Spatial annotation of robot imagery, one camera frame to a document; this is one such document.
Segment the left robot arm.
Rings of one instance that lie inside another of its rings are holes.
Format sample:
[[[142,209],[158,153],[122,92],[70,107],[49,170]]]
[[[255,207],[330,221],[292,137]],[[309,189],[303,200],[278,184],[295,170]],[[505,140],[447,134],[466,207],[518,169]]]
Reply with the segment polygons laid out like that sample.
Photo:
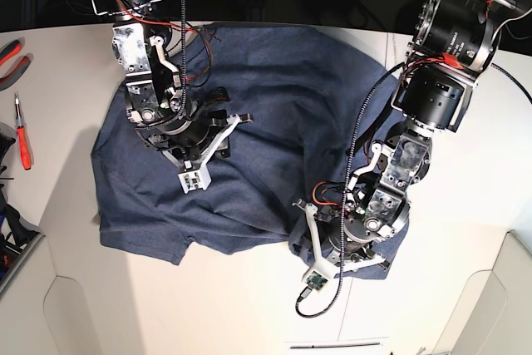
[[[349,154],[364,147],[371,159],[362,167],[347,168],[338,200],[298,202],[313,247],[313,263],[303,276],[307,286],[321,288],[346,272],[389,267],[379,244],[397,236],[409,220],[407,191],[429,170],[434,133],[458,129],[504,26],[530,13],[531,0],[424,4],[406,59],[398,67],[398,86],[369,132],[376,132],[392,111],[401,112],[403,120],[382,141],[353,136]]]

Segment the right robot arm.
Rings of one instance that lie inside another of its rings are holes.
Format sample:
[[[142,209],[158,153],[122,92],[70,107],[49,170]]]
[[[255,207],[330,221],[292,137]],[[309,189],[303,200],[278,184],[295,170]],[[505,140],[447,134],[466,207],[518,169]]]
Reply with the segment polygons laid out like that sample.
[[[195,78],[187,72],[186,51],[179,62],[168,47],[179,34],[206,38],[204,29],[190,25],[186,14],[178,23],[151,16],[163,0],[91,0],[94,13],[116,19],[111,47],[125,73],[126,116],[145,146],[162,153],[182,172],[198,170],[215,157],[231,155],[229,137],[236,126],[253,120],[249,114],[230,115],[222,109],[229,101],[223,88],[201,97],[192,93]]]

